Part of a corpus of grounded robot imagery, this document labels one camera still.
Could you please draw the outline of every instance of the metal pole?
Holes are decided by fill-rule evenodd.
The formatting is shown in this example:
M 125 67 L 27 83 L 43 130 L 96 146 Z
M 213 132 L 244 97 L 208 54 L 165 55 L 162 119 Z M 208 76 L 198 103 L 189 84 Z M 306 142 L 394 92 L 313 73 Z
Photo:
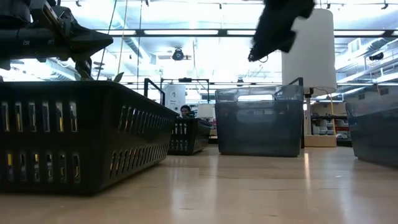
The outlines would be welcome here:
M 306 102 L 307 102 L 307 135 L 312 135 L 311 98 L 306 98 Z

